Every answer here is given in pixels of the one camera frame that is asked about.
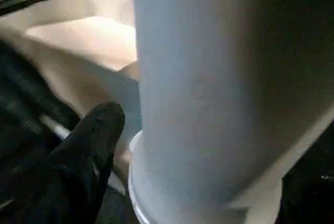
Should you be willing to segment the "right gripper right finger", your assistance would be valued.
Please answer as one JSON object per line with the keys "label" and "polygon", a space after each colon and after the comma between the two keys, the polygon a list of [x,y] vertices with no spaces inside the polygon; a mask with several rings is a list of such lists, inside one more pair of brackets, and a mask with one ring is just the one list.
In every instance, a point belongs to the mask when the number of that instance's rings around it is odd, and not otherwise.
{"label": "right gripper right finger", "polygon": [[333,127],[283,178],[281,223],[333,223]]}

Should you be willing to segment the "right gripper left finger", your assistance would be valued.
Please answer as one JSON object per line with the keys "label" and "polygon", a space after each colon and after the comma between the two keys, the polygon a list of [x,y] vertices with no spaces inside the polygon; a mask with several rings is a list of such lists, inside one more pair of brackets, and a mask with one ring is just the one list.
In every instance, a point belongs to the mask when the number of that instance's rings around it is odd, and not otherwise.
{"label": "right gripper left finger", "polygon": [[94,223],[125,126],[120,104],[91,110],[51,153],[13,177],[11,223]]}

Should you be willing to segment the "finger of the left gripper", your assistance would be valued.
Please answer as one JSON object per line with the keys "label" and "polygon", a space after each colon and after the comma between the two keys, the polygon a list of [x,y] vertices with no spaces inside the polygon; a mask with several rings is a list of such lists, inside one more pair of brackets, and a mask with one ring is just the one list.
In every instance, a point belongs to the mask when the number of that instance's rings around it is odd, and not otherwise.
{"label": "finger of the left gripper", "polygon": [[1,1],[1,16],[14,13],[18,10],[29,7],[35,3],[47,0],[2,0]]}

